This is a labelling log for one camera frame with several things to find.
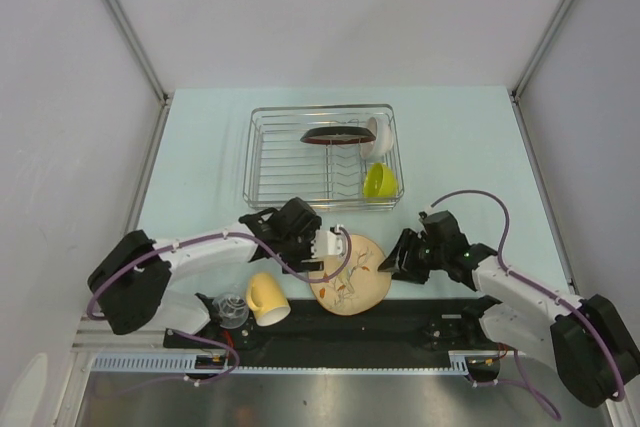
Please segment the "beige bird pattern plate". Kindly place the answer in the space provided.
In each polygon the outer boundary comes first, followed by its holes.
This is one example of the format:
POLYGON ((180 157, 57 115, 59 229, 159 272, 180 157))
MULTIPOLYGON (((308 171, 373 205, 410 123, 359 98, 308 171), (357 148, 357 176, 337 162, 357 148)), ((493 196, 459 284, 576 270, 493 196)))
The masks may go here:
POLYGON ((373 308, 386 297, 392 282, 391 273, 378 270, 386 259, 383 250, 367 237, 353 235, 351 239, 349 262, 337 277, 326 280, 341 265, 336 257, 327 257, 321 271, 309 273, 310 279, 323 280, 310 285, 318 303, 339 316, 353 316, 373 308))

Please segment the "yellow mug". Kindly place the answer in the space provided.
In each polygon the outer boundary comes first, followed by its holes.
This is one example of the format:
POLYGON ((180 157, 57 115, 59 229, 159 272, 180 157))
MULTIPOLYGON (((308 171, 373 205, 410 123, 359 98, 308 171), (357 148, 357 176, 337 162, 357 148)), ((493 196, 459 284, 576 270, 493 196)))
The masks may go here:
POLYGON ((272 326, 291 312, 282 288, 268 272, 257 273, 249 279, 245 298, 259 327, 272 326))

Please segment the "lime green bowl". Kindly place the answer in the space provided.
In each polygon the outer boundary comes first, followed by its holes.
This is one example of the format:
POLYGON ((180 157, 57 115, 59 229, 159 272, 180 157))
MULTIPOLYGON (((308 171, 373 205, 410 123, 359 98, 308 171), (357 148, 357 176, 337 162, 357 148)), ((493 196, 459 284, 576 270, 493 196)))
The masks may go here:
POLYGON ((365 198, 393 197, 398 192, 395 174, 386 164, 374 163, 368 170, 363 185, 365 198))

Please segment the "chrome wire dish rack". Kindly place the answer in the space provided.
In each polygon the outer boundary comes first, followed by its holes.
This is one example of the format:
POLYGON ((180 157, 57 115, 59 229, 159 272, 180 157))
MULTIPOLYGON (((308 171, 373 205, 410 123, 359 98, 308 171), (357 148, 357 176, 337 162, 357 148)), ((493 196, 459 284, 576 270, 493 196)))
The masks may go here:
POLYGON ((243 198, 249 207, 280 207, 299 197, 319 211, 390 210, 404 194, 395 113, 388 104, 262 107, 250 117, 243 198), (364 160, 360 145, 312 145, 300 141, 316 127, 365 127, 371 117, 386 119, 395 141, 382 158, 364 160), (365 198, 369 168, 383 163, 398 181, 393 197, 365 198))

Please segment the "white bowl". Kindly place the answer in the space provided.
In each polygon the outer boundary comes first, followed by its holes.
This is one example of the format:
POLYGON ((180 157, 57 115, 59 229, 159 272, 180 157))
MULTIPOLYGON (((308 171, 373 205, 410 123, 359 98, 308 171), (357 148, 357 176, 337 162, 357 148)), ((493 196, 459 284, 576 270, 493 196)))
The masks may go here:
POLYGON ((371 117, 366 128, 375 136, 370 142, 360 145, 360 156, 364 160, 373 160, 384 157, 393 147, 395 137, 390 123, 381 117, 371 117))

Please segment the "red rimmed beige plate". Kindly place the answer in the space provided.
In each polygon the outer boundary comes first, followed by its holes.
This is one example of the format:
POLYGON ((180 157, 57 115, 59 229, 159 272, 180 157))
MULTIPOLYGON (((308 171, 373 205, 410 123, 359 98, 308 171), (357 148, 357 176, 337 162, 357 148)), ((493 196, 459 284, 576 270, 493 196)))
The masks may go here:
POLYGON ((312 128, 300 138, 302 143, 312 145, 352 145, 375 140, 376 135, 368 128, 348 125, 312 128))

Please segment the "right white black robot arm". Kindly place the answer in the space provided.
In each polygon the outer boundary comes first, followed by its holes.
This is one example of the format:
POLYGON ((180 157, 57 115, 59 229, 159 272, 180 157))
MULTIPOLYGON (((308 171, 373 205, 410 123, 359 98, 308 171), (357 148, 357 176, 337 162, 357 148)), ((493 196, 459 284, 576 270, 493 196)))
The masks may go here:
POLYGON ((424 284, 433 271, 480 294, 461 323, 473 348, 502 343, 556 372, 581 403, 598 407, 616 400, 639 374, 639 350, 615 306, 554 290, 501 265, 499 253, 472 244, 448 211, 422 213, 421 232, 402 231, 379 271, 424 284))

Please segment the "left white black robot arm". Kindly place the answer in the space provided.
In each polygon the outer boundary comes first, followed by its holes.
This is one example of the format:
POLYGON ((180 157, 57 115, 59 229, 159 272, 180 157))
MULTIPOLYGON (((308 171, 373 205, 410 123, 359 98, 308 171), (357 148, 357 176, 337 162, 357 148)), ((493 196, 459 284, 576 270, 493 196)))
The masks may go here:
POLYGON ((197 345, 214 344, 221 334, 205 296, 173 290, 173 284, 214 267, 249 264, 264 258, 283 271, 303 276, 322 263, 315 253, 321 217, 299 197, 281 208, 246 214, 237 222, 190 239, 155 241, 144 231, 127 233, 87 280, 92 294, 87 316, 116 335, 144 327, 181 331, 197 345))

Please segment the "clear glass cup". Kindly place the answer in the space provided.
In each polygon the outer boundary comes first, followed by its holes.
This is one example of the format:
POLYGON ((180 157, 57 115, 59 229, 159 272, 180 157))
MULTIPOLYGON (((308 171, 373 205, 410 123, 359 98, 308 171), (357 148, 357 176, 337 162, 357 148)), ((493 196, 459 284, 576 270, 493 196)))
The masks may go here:
POLYGON ((246 300, 236 293, 224 293, 213 301, 213 319, 224 329, 234 330, 241 327, 249 317, 246 300))

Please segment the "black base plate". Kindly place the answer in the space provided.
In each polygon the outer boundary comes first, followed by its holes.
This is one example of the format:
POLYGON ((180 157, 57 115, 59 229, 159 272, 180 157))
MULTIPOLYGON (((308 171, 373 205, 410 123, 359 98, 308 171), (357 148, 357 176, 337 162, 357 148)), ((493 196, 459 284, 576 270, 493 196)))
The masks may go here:
POLYGON ((291 313, 267 327, 248 318, 236 329, 210 322, 196 334, 146 329, 106 350, 127 355, 122 370, 212 377, 229 362, 235 372, 433 371, 463 375, 467 358, 496 358, 501 344, 561 373, 585 347, 583 329, 561 308, 531 313, 482 298, 384 300, 355 316, 338 316, 314 300, 294 300, 291 313))

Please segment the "aluminium front rail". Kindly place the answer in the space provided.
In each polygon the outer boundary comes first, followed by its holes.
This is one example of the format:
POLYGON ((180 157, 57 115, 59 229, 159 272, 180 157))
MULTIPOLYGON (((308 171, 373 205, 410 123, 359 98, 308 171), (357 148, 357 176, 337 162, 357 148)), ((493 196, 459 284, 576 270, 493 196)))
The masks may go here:
POLYGON ((239 328, 227 330, 214 323, 197 334, 180 335, 175 330, 144 328, 116 335, 104 326, 84 323, 73 346, 103 351, 222 350, 225 346, 243 352, 351 348, 356 344, 380 344, 418 352, 489 351, 498 344, 486 338, 479 324, 459 314, 416 310, 410 303, 384 304, 363 314, 337 316, 316 304, 297 303, 284 320, 259 327, 253 317, 239 328))

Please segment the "right aluminium corner post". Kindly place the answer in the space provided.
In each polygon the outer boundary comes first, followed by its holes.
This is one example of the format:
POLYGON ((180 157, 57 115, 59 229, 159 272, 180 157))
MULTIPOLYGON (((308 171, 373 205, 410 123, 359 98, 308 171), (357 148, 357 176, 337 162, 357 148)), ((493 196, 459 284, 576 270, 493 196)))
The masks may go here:
POLYGON ((559 0, 539 41, 536 43, 521 74, 511 89, 510 97, 514 102, 518 103, 522 98, 528 85, 549 53, 563 25, 568 20, 569 14, 576 2, 577 0, 559 0))

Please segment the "aluminium corner post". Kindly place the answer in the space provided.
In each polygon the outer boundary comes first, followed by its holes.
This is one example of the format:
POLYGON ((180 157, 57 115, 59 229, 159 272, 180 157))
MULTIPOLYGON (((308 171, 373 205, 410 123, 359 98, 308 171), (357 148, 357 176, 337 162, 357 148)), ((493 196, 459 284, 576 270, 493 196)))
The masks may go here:
POLYGON ((559 0, 539 41, 536 43, 521 74, 511 89, 510 97, 514 102, 518 103, 522 98, 528 85, 549 53, 563 25, 568 20, 569 14, 576 2, 577 0, 559 0))
POLYGON ((161 106, 165 105, 169 94, 153 67, 146 49, 138 36, 121 0, 101 0, 112 19, 116 30, 129 50, 134 62, 142 73, 144 80, 161 106))

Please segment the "left aluminium corner post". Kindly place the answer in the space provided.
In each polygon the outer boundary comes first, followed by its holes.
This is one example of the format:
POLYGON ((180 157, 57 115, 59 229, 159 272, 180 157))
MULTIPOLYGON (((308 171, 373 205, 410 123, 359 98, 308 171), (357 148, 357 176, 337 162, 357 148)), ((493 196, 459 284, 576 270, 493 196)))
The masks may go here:
POLYGON ((112 19, 116 30, 129 50, 134 62, 142 73, 144 80, 161 106, 165 105, 169 94, 153 67, 146 49, 138 36, 121 0, 101 0, 112 19))

